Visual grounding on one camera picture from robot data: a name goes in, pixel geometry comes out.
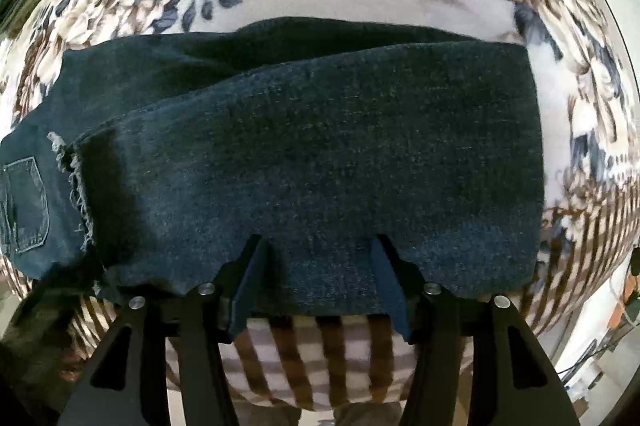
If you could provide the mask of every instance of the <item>striped fabric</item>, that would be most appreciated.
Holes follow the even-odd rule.
[[[521,294],[511,295],[514,301],[522,298],[522,314],[535,333],[575,310],[626,258],[638,240],[639,196],[638,182],[615,187],[595,210],[583,212],[582,232],[568,257],[552,242],[546,269],[538,269]],[[546,224],[552,225],[561,213],[560,208],[550,210]],[[2,256],[0,274],[15,294],[26,296],[30,280]],[[91,356],[115,317],[108,301],[82,301],[70,328],[81,356]],[[167,345],[168,385],[176,388],[179,343]],[[416,361],[413,347],[383,315],[250,319],[234,344],[220,345],[220,352],[229,385],[248,401],[314,411],[349,402],[404,400]],[[463,367],[471,356],[467,348]]]

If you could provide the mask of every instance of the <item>black metal bracket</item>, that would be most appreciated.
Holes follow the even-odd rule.
[[[165,337],[180,336],[188,426],[238,426],[218,343],[246,327],[268,244],[252,236],[240,257],[184,298],[130,295],[60,417],[59,426],[168,426]],[[474,339],[469,426],[578,426],[566,392],[515,306],[455,297],[400,259],[386,236],[372,241],[378,290],[394,328],[418,345],[401,426],[450,426],[463,338]]]
[[[473,337],[468,426],[578,426],[562,383],[540,343],[503,295],[457,298],[400,259],[386,236],[372,241],[378,292],[394,329],[418,345],[401,426],[450,426],[463,338]]]
[[[169,426],[165,338],[180,336],[180,384],[189,426],[238,426],[218,343],[246,328],[268,244],[252,236],[213,282],[184,298],[132,295],[82,371],[59,426]]]

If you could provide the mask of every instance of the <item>cable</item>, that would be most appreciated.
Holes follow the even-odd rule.
[[[584,364],[585,361],[587,361],[588,359],[591,359],[593,356],[597,356],[598,354],[600,354],[601,352],[604,352],[605,350],[608,350],[609,348],[611,348],[612,346],[616,346],[620,341],[622,341],[623,339],[626,338],[627,334],[629,332],[631,332],[632,330],[634,330],[633,328],[631,328],[630,330],[627,330],[625,332],[625,335],[622,336],[621,338],[616,339],[613,342],[609,342],[607,343],[606,346],[603,346],[602,348],[599,348],[598,350],[596,350],[595,352],[589,354],[588,356],[586,356],[585,358],[580,359],[578,362],[576,362],[573,366],[570,366],[569,368],[567,368],[566,370],[563,370],[562,372],[558,372],[558,376],[562,376],[562,374],[564,374],[565,372],[569,372],[571,370],[573,370],[576,366],[579,366],[581,364]]]
[[[613,288],[613,280],[612,280],[612,278],[609,278],[609,289],[611,291],[611,294],[613,294],[613,297],[618,302],[618,305],[620,305],[622,307],[622,315],[625,316],[625,319],[628,321],[629,325],[631,325],[632,327],[636,328],[637,327],[636,322],[634,320],[632,320],[631,317],[629,317],[629,314],[626,312],[626,307],[625,307],[625,286],[622,287],[622,294],[620,296],[618,296],[616,294],[616,290]]]

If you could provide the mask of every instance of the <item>denim fabric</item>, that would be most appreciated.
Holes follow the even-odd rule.
[[[27,157],[3,166],[0,171],[0,244],[3,252],[20,254],[39,247],[48,232],[47,195],[35,158]]]
[[[24,122],[37,153],[17,149]],[[68,184],[49,189],[45,135],[70,143],[82,129],[63,162],[117,286],[184,293],[258,232],[273,250],[255,310],[367,314],[383,311],[369,261],[377,233],[465,295],[522,285],[538,250],[540,116],[526,50],[512,44],[320,20],[116,40],[65,55],[24,122],[0,154],[36,157],[51,229],[12,257],[18,268],[42,272],[64,256],[49,247],[66,240],[54,231],[58,202],[64,218],[78,215]]]
[[[72,142],[131,110],[263,65],[393,43],[451,40],[468,38],[431,28],[287,18],[260,22],[232,34],[135,36],[68,50],[47,98],[0,145],[2,165],[34,157],[47,186],[49,236],[43,247],[21,254],[15,250],[15,233],[9,234],[8,224],[0,218],[3,250],[18,269],[35,279],[53,262],[71,265],[81,255],[82,220],[69,201],[68,175],[58,171],[54,160],[47,139],[52,130]],[[0,211],[6,208],[4,201]],[[34,226],[22,218],[15,219],[15,224],[25,231]]]

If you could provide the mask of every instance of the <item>pocket stitching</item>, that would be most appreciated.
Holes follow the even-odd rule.
[[[49,235],[49,227],[50,227],[50,218],[49,218],[49,202],[47,200],[47,190],[44,186],[44,182],[42,181],[42,176],[40,175],[40,170],[38,169],[38,165],[36,163],[35,157],[27,157],[24,159],[20,159],[18,161],[14,161],[10,164],[4,165],[2,167],[2,173],[6,175],[6,179],[8,180],[8,169],[14,167],[14,170],[26,170],[31,177],[31,180],[34,183],[34,186],[38,190],[40,194],[40,200],[42,202],[42,216],[44,220],[44,224],[40,224],[36,234],[34,236],[29,237],[26,242],[27,245],[23,248],[19,248],[18,244],[18,236],[17,232],[14,232],[14,228],[9,224],[7,214],[2,215],[4,221],[7,224],[7,228],[9,229],[10,238],[14,241],[11,244],[12,253],[15,254],[23,254],[25,252],[30,251],[31,249],[35,249],[36,247],[41,246]]]

